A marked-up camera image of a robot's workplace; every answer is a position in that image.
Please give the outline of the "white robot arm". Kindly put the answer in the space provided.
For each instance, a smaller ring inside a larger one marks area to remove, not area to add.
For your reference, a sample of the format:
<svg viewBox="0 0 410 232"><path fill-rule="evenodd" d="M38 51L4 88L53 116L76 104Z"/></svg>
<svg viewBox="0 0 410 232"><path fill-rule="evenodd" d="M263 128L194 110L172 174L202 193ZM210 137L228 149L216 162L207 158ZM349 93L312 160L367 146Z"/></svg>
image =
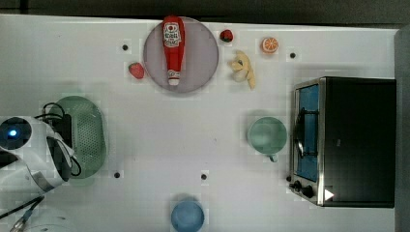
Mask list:
<svg viewBox="0 0 410 232"><path fill-rule="evenodd" d="M22 232L44 195L67 183L74 150L44 121L29 116L1 118L1 217L23 209L10 232Z"/></svg>

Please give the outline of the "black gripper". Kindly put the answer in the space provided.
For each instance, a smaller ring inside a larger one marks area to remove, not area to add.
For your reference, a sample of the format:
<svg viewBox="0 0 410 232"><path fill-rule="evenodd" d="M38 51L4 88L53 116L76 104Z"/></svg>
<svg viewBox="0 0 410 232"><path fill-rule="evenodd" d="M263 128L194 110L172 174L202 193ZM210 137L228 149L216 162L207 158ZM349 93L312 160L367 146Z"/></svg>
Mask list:
<svg viewBox="0 0 410 232"><path fill-rule="evenodd" d="M69 114L60 117L53 116L51 127L54 130L55 138L61 139L69 147L73 146L73 125L72 117Z"/></svg>

